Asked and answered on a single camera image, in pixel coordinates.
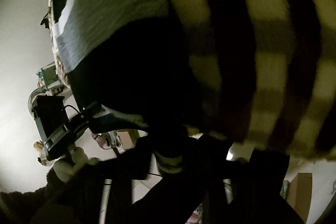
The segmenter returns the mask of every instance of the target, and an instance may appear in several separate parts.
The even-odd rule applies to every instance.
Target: sleeve
[[[15,223],[29,223],[36,211],[64,185],[51,168],[47,174],[47,185],[35,192],[0,193],[0,219],[7,220],[1,223],[11,223],[9,220]]]

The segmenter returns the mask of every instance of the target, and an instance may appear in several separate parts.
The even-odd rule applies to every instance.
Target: striped fabric
[[[336,159],[336,0],[50,3],[52,38],[66,73],[128,23],[176,15],[202,98],[201,118],[190,119],[188,108],[176,114],[187,128],[309,159]],[[168,158],[162,168],[179,172],[180,156]]]
[[[336,156],[335,0],[171,2],[195,77],[220,93],[204,98],[220,105],[205,109],[212,129],[292,155]]]

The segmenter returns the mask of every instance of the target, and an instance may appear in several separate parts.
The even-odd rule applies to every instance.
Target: black cable
[[[73,108],[74,110],[76,110],[76,112],[79,114],[79,111],[76,109],[76,107],[74,107],[72,105],[66,105],[65,107],[67,108],[68,106],[71,107],[71,108]]]
[[[149,175],[157,176],[157,177],[162,177],[161,175],[154,174],[154,173],[148,173]]]

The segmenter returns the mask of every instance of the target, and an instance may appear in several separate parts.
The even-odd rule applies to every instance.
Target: white wall
[[[48,0],[0,0],[0,184],[7,191],[46,184],[28,97],[37,88],[35,73],[53,61],[50,34],[40,26],[47,11]]]

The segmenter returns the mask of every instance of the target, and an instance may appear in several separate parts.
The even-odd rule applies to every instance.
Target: white glove
[[[98,158],[88,159],[81,147],[76,147],[75,152],[71,155],[71,159],[75,163],[74,166],[62,159],[54,163],[54,171],[57,177],[65,183],[67,183],[84,165],[96,165],[100,161]]]

